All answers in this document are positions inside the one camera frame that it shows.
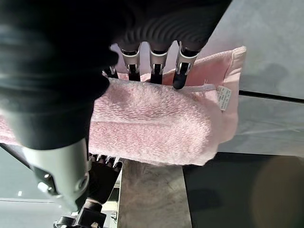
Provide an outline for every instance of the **robotic hand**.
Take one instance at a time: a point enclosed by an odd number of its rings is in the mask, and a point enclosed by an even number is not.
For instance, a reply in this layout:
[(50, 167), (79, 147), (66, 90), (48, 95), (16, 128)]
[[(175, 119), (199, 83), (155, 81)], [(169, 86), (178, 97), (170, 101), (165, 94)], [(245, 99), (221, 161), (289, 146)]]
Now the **robotic hand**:
[(230, 2), (2, 0), (0, 108), (24, 146), (38, 188), (71, 211), (86, 202), (94, 100), (109, 86), (102, 74), (117, 77), (118, 55), (109, 46), (119, 45), (129, 79), (140, 81), (139, 48), (147, 41), (151, 82), (161, 84), (177, 40), (173, 86), (181, 89)]

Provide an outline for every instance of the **white tag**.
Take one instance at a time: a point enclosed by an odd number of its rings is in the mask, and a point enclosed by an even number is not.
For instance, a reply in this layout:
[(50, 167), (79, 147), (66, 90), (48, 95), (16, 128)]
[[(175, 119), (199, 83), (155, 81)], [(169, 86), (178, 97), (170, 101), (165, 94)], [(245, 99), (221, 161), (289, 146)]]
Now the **white tag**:
[(230, 97), (231, 97), (231, 89), (228, 89), (228, 88), (220, 85), (217, 88), (217, 93), (218, 93), (219, 108), (222, 111), (225, 111), (228, 106)]

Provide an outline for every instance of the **towel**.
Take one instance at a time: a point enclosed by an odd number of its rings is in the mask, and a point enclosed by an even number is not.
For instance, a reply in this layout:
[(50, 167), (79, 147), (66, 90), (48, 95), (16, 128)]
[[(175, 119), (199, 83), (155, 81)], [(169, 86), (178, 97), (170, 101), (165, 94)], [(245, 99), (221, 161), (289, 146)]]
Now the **towel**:
[[(152, 164), (204, 165), (236, 132), (245, 53), (239, 47), (197, 60), (179, 91), (171, 86), (174, 69), (163, 75), (163, 85), (149, 83), (149, 74), (141, 82), (128, 81), (127, 74), (109, 78), (108, 90), (95, 101), (90, 153)], [(222, 86), (230, 91), (224, 110)], [(0, 141), (16, 144), (3, 118)]]

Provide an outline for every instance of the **black rubber grip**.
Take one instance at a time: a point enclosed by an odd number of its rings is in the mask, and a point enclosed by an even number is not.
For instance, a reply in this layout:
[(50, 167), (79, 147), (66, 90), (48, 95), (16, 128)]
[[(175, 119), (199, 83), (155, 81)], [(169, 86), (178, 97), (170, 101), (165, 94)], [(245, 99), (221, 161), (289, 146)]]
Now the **black rubber grip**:
[(140, 73), (139, 72), (138, 73), (129, 73), (129, 80), (140, 82), (141, 81)]
[(159, 74), (159, 73), (151, 74), (150, 82), (161, 85), (162, 84), (162, 74)]

